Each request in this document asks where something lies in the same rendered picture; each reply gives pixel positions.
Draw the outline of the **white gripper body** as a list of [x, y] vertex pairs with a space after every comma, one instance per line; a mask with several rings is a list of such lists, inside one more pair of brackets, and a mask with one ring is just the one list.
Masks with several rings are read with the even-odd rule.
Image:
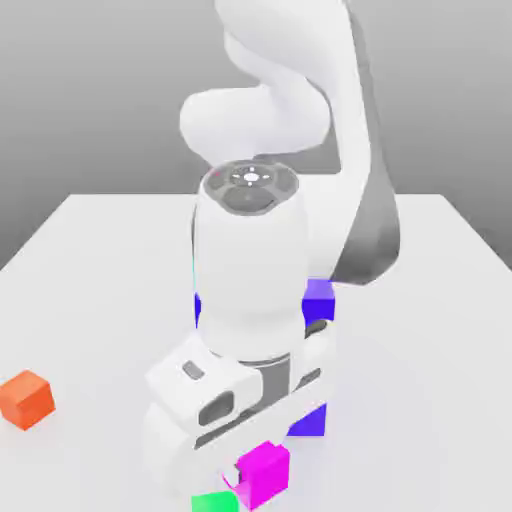
[[172, 496], [207, 492], [214, 475], [265, 441], [280, 443], [289, 427], [329, 400], [335, 370], [320, 375], [262, 412], [196, 448], [196, 436], [181, 427], [163, 405], [154, 401], [143, 420], [142, 457], [146, 470]]

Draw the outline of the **small magenta cube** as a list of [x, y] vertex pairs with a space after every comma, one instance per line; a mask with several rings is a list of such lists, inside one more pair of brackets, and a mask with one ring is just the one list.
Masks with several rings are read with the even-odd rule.
[[288, 488], [290, 452], [283, 445], [266, 441], [242, 455], [235, 464], [241, 482], [231, 490], [250, 512]]

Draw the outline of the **small green cube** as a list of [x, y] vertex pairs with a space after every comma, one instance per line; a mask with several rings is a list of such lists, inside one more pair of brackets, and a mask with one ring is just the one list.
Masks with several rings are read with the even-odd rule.
[[231, 491], [191, 497], [191, 512], [239, 512], [239, 502]]

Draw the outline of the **small orange cube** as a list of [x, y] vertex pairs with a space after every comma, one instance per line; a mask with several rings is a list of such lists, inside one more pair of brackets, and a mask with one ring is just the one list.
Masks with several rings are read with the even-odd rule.
[[54, 410], [50, 383], [30, 370], [0, 385], [0, 413], [21, 430], [33, 427]]

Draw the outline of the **large blue box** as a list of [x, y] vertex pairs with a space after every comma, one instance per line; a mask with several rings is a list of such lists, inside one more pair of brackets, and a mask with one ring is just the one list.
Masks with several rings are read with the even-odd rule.
[[[335, 318], [335, 294], [328, 280], [309, 279], [302, 300], [302, 312], [305, 321], [305, 337], [323, 330], [329, 321]], [[273, 405], [288, 395], [290, 356], [285, 354], [270, 360], [243, 362], [243, 365], [258, 370], [263, 377], [264, 390], [258, 403], [244, 410], [235, 420], [200, 436], [195, 448], [209, 443], [249, 418]], [[320, 437], [325, 434], [327, 405], [323, 404], [303, 418], [293, 423], [288, 436]]]

